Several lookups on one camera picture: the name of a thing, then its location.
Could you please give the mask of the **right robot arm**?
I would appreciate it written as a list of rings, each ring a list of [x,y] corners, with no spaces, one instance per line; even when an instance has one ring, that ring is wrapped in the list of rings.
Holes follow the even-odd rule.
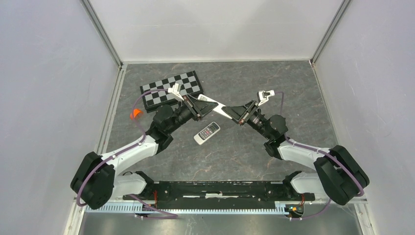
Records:
[[[254,101],[221,109],[236,124],[247,124],[266,138],[265,150],[271,157],[315,170],[322,190],[335,203],[345,205],[354,197],[364,196],[369,177],[344,146],[318,148],[297,142],[287,137],[282,115],[267,118]]]

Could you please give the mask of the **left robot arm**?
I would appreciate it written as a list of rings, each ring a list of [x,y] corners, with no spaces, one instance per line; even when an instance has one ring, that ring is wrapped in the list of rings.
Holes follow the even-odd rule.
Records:
[[[164,151],[173,141],[172,133],[189,120],[201,120],[218,106],[217,102],[184,95],[178,108],[162,105],[150,128],[142,137],[117,150],[98,155],[90,152],[83,158],[70,188],[76,192],[78,206],[98,209],[110,199],[135,194],[149,199],[154,193],[151,183],[139,174],[121,173],[139,161]]]

